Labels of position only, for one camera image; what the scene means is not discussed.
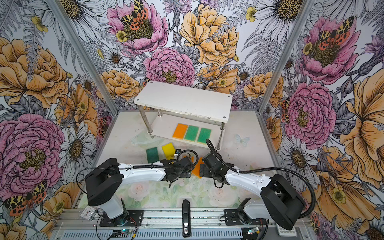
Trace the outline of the orange sponge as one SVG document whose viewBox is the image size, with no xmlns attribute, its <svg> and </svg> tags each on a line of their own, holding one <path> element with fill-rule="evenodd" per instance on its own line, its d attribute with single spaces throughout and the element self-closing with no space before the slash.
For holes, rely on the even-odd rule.
<svg viewBox="0 0 384 240">
<path fill-rule="evenodd" d="M 185 137 L 185 134 L 188 130 L 188 125 L 185 124 L 178 124 L 174 133 L 173 133 L 173 138 L 178 139 L 178 140 L 183 140 Z"/>
<path fill-rule="evenodd" d="M 195 168 L 191 171 L 191 174 L 198 177 L 199 179 L 201 179 L 202 177 L 200 176 L 200 167 L 201 165 L 204 165 L 203 163 L 203 158 L 199 158 L 198 160 L 198 163 L 196 164 Z"/>
</svg>

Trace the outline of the light green sponge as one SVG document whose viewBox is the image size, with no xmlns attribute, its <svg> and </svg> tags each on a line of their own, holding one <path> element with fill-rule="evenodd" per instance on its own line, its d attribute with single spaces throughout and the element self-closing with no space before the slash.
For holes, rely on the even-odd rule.
<svg viewBox="0 0 384 240">
<path fill-rule="evenodd" d="M 211 129 L 201 128 L 198 139 L 197 139 L 197 143 L 206 144 L 206 140 L 210 138 L 211 133 L 212 133 Z"/>
<path fill-rule="evenodd" d="M 197 126 L 189 125 L 184 136 L 184 140 L 189 142 L 195 142 L 199 133 L 199 129 L 200 128 Z"/>
</svg>

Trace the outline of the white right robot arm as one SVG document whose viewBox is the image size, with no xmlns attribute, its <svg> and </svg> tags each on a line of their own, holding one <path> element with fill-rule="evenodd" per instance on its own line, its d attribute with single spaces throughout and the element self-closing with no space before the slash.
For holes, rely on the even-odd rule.
<svg viewBox="0 0 384 240">
<path fill-rule="evenodd" d="M 213 153 L 202 158 L 200 170 L 205 170 L 214 183 L 244 189 L 263 201 L 245 198 L 233 219 L 251 225 L 257 219 L 272 219 L 285 230 L 292 230 L 297 220 L 308 215 L 306 203 L 293 186 L 279 174 L 272 177 L 255 173 L 242 173 L 233 164 L 225 164 Z"/>
</svg>

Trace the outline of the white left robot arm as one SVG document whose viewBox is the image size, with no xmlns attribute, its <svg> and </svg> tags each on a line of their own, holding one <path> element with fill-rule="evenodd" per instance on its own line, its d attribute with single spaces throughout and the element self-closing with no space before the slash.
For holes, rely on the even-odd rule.
<svg viewBox="0 0 384 240">
<path fill-rule="evenodd" d="M 109 219 L 114 220 L 126 214 L 124 202 L 116 194 L 120 186 L 162 181 L 172 184 L 195 166 L 189 157 L 144 165 L 121 164 L 116 158 L 110 158 L 85 177 L 88 205 L 101 208 Z"/>
</svg>

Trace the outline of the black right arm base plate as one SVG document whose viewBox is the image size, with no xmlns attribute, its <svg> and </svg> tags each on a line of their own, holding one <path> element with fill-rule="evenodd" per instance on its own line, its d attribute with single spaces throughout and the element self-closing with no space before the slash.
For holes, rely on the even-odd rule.
<svg viewBox="0 0 384 240">
<path fill-rule="evenodd" d="M 266 219 L 251 220 L 246 217 L 242 220 L 241 216 L 245 216 L 245 214 L 239 215 L 239 210 L 237 209 L 224 209 L 224 222 L 226 226 L 265 226 L 267 224 Z"/>
</svg>

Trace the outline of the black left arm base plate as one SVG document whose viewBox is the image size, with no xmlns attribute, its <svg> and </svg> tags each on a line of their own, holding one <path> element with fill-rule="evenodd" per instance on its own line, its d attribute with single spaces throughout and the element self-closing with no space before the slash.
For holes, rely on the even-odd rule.
<svg viewBox="0 0 384 240">
<path fill-rule="evenodd" d="M 127 210 L 123 215 L 110 219 L 107 214 L 103 214 L 100 220 L 100 227 L 140 227 L 144 218 L 143 210 Z"/>
</svg>

